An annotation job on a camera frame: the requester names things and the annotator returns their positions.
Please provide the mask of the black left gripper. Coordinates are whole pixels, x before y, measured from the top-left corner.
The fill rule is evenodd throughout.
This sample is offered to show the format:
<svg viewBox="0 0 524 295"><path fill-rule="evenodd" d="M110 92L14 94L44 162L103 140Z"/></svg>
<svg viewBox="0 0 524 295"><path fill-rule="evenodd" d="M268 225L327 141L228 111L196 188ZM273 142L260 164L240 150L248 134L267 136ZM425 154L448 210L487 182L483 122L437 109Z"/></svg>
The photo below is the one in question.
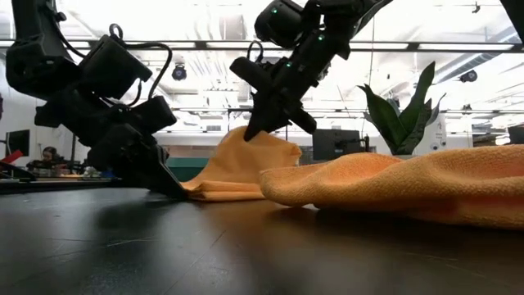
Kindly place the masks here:
<svg viewBox="0 0 524 295"><path fill-rule="evenodd" d="M36 108L34 123L65 126L88 151L88 164L116 177L137 180L141 186L173 199L187 194L166 165L169 154L154 133L171 126L176 118L162 96L129 107L108 106L92 94L64 90Z"/></svg>

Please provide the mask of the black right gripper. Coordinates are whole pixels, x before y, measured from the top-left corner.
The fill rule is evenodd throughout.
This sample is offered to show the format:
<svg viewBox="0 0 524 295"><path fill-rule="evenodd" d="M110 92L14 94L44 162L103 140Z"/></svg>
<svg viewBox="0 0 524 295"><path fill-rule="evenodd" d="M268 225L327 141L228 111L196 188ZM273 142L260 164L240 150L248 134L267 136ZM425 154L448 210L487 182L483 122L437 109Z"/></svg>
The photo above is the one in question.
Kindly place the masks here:
<svg viewBox="0 0 524 295"><path fill-rule="evenodd" d="M318 76L331 59L329 45L310 43L300 45L291 57L270 66L246 57L234 60L230 70L256 90L244 140L249 142L261 131L271 133L270 127L284 127L291 122L308 134L314 133L316 120L304 110L301 99L318 85Z"/></svg>

